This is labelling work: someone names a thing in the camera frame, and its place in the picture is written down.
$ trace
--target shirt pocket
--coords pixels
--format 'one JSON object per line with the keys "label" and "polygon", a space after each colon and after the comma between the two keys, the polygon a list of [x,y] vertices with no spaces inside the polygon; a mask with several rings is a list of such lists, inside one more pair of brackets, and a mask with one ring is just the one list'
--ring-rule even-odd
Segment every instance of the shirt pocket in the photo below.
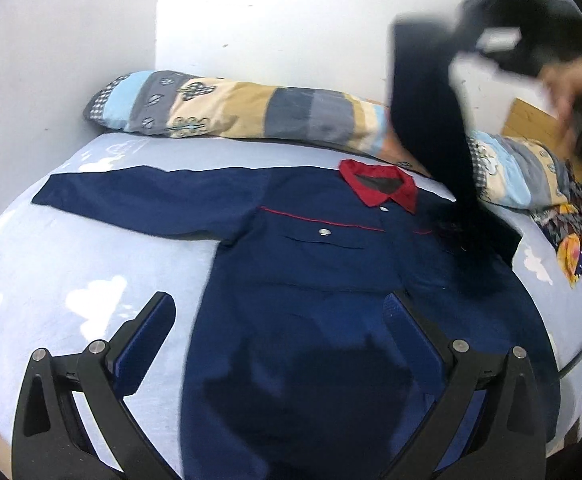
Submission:
{"label": "shirt pocket", "polygon": [[410,283],[448,288],[471,279],[475,259],[458,232],[436,222],[423,222],[404,235],[404,250],[398,257],[407,288]]}
{"label": "shirt pocket", "polygon": [[397,285],[382,229],[261,214],[266,232],[257,265],[261,279],[320,290],[390,292]]}

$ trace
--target red collar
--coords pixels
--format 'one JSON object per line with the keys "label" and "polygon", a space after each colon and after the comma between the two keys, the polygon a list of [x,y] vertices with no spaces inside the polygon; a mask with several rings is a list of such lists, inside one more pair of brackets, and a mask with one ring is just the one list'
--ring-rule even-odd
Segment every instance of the red collar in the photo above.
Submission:
{"label": "red collar", "polygon": [[[360,200],[369,207],[379,206],[390,198],[407,209],[409,213],[415,213],[415,202],[418,188],[415,186],[412,177],[404,173],[404,171],[397,166],[369,166],[368,164],[348,158],[340,162],[340,167],[338,169],[346,183],[356,192]],[[391,193],[391,195],[388,195],[377,189],[365,186],[356,178],[356,175],[380,178],[399,178],[402,180],[402,186]]]}

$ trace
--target white wall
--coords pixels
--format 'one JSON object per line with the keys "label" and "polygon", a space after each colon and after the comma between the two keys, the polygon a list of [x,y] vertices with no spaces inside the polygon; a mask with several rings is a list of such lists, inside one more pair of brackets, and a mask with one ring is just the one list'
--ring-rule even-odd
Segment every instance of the white wall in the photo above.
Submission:
{"label": "white wall", "polygon": [[89,97],[154,56],[155,0],[0,0],[0,213],[96,135]]}
{"label": "white wall", "polygon": [[[398,14],[452,18],[462,0],[158,0],[156,66],[265,84],[329,88],[386,101],[388,25]],[[460,62],[468,114],[497,133],[528,80]]]}

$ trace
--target blue gripper pad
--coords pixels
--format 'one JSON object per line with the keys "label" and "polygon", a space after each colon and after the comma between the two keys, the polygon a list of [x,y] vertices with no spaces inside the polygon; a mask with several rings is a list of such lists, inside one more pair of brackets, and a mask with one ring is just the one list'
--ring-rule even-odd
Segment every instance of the blue gripper pad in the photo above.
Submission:
{"label": "blue gripper pad", "polygon": [[173,298],[156,292],[135,319],[124,322],[111,338],[107,358],[112,359],[109,369],[117,399],[135,394],[174,322]]}
{"label": "blue gripper pad", "polygon": [[447,387],[444,362],[395,294],[385,298],[383,318],[422,391],[440,398]]}

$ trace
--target bed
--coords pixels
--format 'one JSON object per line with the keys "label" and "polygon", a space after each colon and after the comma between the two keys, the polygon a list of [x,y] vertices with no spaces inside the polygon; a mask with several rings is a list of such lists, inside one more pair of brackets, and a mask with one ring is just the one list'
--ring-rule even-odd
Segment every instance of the bed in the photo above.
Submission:
{"label": "bed", "polygon": [[[324,148],[262,140],[166,139],[103,134],[52,173],[108,171],[148,165],[164,170],[229,166],[336,168],[343,158],[377,163]],[[418,187],[450,198],[440,184],[414,174]],[[197,306],[217,242],[149,237],[30,203],[33,184],[0,217],[0,434],[10,441],[24,369],[40,346],[79,352],[110,338],[157,290],[177,305],[175,326],[142,383],[126,399],[141,428],[181,474],[181,377]],[[580,419],[582,431],[582,282],[571,288],[556,252],[531,219],[494,206],[523,234],[513,269],[532,296],[562,369],[561,409],[551,451]],[[78,407],[100,457],[116,465],[84,397]]]}

